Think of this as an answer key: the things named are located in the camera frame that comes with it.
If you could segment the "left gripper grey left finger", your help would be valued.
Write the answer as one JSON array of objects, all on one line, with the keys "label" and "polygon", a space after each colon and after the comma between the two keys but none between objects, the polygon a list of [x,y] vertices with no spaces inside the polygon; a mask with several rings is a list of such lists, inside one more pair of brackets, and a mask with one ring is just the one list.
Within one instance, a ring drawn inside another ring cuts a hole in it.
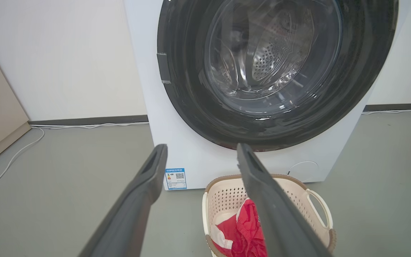
[{"label": "left gripper grey left finger", "polygon": [[156,145],[80,252],[80,257],[139,257],[151,206],[163,190],[166,144]]}]

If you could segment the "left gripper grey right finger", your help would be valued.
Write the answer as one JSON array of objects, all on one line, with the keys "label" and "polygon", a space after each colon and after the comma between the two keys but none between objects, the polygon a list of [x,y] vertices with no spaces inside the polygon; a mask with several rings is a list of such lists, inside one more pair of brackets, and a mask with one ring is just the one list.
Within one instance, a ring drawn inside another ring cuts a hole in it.
[{"label": "left gripper grey right finger", "polygon": [[289,196],[273,179],[252,148],[239,143],[238,167],[248,197],[256,205],[270,257],[330,257]]}]

